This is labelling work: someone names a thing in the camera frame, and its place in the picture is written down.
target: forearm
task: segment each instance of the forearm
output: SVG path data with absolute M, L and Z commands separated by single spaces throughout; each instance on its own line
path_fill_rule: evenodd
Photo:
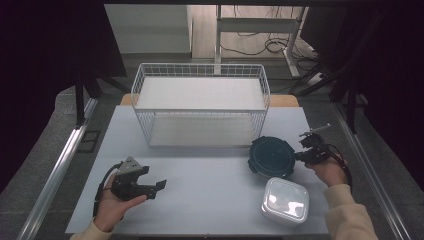
M 336 185 L 325 192 L 329 205 L 327 227 L 333 239 L 378 239 L 363 205 L 355 203 L 348 185 Z
M 88 228 L 82 233 L 72 235 L 71 240 L 107 240 L 111 235 L 111 232 L 100 231 L 91 220 Z

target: white desk leg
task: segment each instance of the white desk leg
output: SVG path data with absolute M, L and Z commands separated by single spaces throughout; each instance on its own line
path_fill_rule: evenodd
M 297 71 L 296 64 L 293 62 L 292 52 L 293 52 L 294 44 L 296 42 L 297 35 L 299 33 L 300 25 L 302 24 L 302 19 L 303 19 L 304 13 L 305 13 L 305 7 L 302 7 L 299 15 L 297 15 L 297 17 L 296 17 L 296 22 L 293 26 L 293 31 L 290 34 L 290 39 L 289 39 L 289 42 L 287 44 L 287 48 L 284 49 L 284 51 L 283 51 L 284 57 L 286 58 L 287 64 L 288 64 L 289 69 L 290 69 L 290 73 L 291 73 L 293 78 L 300 77 L 299 71 Z
M 216 6 L 216 43 L 215 43 L 215 58 L 214 74 L 221 74 L 221 5 Z

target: white wire basket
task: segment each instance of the white wire basket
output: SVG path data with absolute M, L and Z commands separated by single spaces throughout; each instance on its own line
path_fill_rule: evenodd
M 269 101 L 262 65 L 146 63 L 131 91 L 150 147 L 248 147 Z

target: person's left hand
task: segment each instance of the person's left hand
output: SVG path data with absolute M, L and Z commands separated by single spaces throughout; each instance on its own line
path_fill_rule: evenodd
M 146 195 L 133 198 L 129 201 L 123 201 L 116 197 L 110 190 L 115 176 L 116 174 L 113 174 L 109 177 L 102 192 L 97 215 L 94 218 L 94 224 L 103 232 L 111 232 L 113 227 L 124 217 L 128 209 L 147 200 Z

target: white metal stand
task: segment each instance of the white metal stand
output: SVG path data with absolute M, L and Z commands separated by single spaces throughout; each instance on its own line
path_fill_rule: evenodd
M 292 58 L 292 51 L 304 13 L 305 7 L 302 7 L 295 19 L 223 18 L 221 17 L 221 5 L 217 5 L 215 63 L 221 63 L 221 33 L 223 32 L 290 33 L 287 48 L 283 52 L 292 77 L 300 77 Z M 215 74 L 220 74 L 219 67 L 215 68 Z

